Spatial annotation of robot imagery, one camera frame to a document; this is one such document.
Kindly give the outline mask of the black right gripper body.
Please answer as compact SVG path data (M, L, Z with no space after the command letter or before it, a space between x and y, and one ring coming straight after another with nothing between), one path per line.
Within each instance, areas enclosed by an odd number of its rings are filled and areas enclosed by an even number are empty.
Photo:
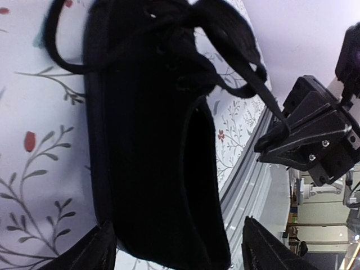
M282 142L283 165L308 171L322 186L357 162L356 121L315 77L299 77L283 106L291 128Z

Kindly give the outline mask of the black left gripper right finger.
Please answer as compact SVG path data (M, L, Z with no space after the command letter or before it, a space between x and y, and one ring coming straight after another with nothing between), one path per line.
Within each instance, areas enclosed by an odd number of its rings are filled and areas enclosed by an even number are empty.
M317 270L253 217L245 218L241 246L245 270Z

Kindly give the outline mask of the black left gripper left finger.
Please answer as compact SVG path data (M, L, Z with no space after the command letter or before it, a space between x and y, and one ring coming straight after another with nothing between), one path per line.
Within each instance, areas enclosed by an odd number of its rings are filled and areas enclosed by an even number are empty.
M113 224L95 226L73 247L39 270L112 270L115 267L116 237Z

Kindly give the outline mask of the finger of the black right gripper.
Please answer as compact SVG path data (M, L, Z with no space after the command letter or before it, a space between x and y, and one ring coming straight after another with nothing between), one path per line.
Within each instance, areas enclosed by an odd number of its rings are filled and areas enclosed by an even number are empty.
M344 132L295 134L261 153L258 161L307 171L320 163L344 137Z
M270 126L268 132L256 142L255 152L265 152L279 145L294 134L296 128L331 109L332 101L316 91L310 91L306 95L289 94L283 105L285 122L278 121Z

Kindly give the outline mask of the black canvas shoe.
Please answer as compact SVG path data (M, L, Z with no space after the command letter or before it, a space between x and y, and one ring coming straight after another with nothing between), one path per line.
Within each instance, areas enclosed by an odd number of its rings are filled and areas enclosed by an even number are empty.
M182 18L186 1L95 1L85 29L94 203L130 255L172 269L227 269L215 127L215 68Z

